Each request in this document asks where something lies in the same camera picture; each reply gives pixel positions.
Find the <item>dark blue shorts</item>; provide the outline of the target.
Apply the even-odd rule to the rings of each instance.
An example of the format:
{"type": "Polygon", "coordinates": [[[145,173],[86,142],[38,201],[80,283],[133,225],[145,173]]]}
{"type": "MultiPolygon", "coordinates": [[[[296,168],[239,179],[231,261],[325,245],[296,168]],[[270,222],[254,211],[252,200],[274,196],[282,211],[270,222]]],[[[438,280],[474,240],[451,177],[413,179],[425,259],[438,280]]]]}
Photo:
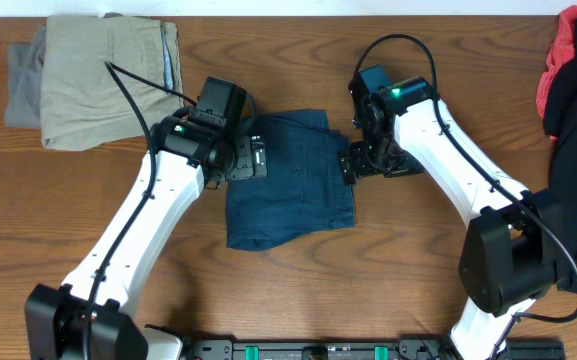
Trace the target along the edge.
{"type": "Polygon", "coordinates": [[[338,152],[349,140],[329,128],[325,111],[259,115],[249,133],[264,138],[267,175],[228,185],[229,248],[265,251],[356,224],[353,190],[338,164],[338,152]]]}

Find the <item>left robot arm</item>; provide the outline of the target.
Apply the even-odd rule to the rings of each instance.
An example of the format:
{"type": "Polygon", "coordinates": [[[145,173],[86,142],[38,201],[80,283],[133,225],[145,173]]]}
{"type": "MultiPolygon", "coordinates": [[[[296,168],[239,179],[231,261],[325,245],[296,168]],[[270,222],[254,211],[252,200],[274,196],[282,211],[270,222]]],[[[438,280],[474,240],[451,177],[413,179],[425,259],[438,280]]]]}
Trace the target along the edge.
{"type": "Polygon", "coordinates": [[[148,151],[107,229],[59,288],[25,303],[33,359],[179,359],[184,342],[134,318],[146,282],[182,215],[207,184],[264,177],[265,144],[249,136],[247,92],[207,78],[197,104],[145,129],[148,151]]]}

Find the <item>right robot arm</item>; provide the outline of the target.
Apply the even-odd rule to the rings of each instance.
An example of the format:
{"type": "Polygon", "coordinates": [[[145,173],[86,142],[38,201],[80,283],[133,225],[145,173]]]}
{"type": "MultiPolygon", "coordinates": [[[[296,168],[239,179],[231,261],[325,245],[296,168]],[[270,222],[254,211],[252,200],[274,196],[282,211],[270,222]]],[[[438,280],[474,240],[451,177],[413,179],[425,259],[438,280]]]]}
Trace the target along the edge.
{"type": "Polygon", "coordinates": [[[531,192],[468,138],[422,77],[395,83],[380,66],[360,70],[349,85],[353,124],[363,138],[339,153],[343,181],[428,173],[467,227],[459,277],[468,294],[444,340],[404,338],[398,359],[562,359],[555,340],[511,340],[517,314],[543,297],[562,274],[563,256],[525,215],[546,224],[561,215],[552,195],[531,192]],[[520,206],[510,197],[515,196],[520,206]]]}

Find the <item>folded khaki shorts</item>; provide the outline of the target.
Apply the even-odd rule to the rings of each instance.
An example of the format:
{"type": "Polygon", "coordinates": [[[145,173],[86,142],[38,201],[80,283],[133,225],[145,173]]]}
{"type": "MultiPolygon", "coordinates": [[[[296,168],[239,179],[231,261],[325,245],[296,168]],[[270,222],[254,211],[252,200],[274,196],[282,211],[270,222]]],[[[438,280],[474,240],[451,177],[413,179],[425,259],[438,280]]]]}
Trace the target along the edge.
{"type": "Polygon", "coordinates": [[[178,29],[141,17],[51,16],[42,70],[42,142],[83,151],[142,135],[181,108],[178,29]]]}

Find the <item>folded grey garment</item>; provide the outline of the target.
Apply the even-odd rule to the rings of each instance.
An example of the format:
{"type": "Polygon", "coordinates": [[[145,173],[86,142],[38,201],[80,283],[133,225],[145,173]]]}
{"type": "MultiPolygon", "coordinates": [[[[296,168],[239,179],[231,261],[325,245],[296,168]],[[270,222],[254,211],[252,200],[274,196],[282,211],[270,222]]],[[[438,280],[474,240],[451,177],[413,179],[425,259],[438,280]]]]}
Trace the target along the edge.
{"type": "Polygon", "coordinates": [[[15,43],[8,46],[8,105],[4,114],[7,127],[41,127],[41,81],[45,54],[44,25],[39,26],[29,44],[15,43]]]}

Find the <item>red garment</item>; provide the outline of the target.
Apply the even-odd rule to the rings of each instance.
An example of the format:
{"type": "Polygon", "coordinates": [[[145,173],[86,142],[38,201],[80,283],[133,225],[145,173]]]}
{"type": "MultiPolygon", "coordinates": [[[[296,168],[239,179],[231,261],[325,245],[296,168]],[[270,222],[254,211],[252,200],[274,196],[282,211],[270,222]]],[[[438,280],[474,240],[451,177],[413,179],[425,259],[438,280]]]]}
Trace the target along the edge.
{"type": "Polygon", "coordinates": [[[558,15],[558,28],[547,54],[546,71],[542,73],[536,91],[537,113],[545,120],[545,109],[549,91],[555,76],[563,65],[575,56],[574,22],[577,20],[577,5],[571,5],[558,15]]]}

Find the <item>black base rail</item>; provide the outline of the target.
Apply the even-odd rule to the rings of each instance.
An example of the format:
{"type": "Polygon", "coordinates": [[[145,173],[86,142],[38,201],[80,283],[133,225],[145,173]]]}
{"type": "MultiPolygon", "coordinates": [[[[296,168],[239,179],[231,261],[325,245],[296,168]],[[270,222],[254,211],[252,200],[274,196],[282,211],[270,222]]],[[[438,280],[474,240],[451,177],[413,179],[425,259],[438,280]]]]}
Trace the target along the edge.
{"type": "Polygon", "coordinates": [[[407,338],[390,343],[298,343],[202,340],[186,345],[182,360],[441,360],[458,359],[444,340],[407,338]]]}

